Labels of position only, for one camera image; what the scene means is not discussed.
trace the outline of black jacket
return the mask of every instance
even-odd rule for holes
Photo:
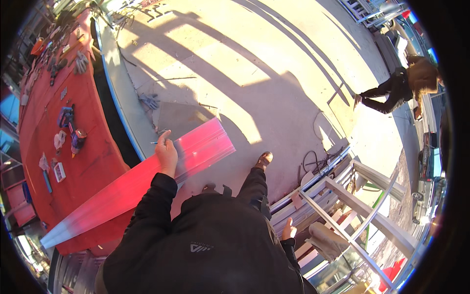
[[[171,177],[155,175],[104,262],[108,293],[317,293],[298,272],[294,240],[281,245],[254,207],[201,194],[171,221],[176,191]]]

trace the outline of cordless drill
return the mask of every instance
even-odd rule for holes
[[[73,122],[74,106],[75,104],[72,104],[72,107],[62,107],[59,113],[59,118],[57,119],[59,127],[69,127],[70,137],[72,138],[72,158],[80,152],[86,139],[86,132],[82,129],[75,128],[75,124]]]

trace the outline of man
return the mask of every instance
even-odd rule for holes
[[[259,157],[236,198],[208,184],[171,221],[178,154],[169,135],[155,147],[161,172],[98,270],[96,293],[317,293],[299,273],[292,219],[282,241],[268,220],[264,171],[272,153]]]
[[[438,83],[444,85],[438,69],[421,56],[408,56],[408,69],[398,67],[392,76],[379,87],[367,90],[354,96],[354,109],[362,102],[365,106],[388,114],[403,103],[413,98],[413,94],[418,103],[414,109],[415,119],[419,119],[423,109],[423,94],[433,94],[438,92]],[[370,98],[385,96],[388,99],[384,103]]]

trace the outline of truck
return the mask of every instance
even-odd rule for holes
[[[429,223],[432,203],[439,196],[435,195],[439,190],[437,184],[442,179],[437,134],[431,131],[425,133],[423,143],[423,149],[418,154],[418,189],[411,194],[416,200],[412,222],[417,225]]]

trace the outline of gray glove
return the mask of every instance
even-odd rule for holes
[[[159,107],[158,102],[160,102],[160,100],[155,99],[156,96],[156,94],[152,96],[142,94],[139,96],[139,100],[142,100],[151,109],[157,109]]]
[[[86,72],[86,65],[88,64],[88,62],[88,58],[80,51],[77,51],[77,58],[75,58],[75,68],[73,69],[73,72],[75,74],[77,72],[79,74],[83,74],[84,72]]]

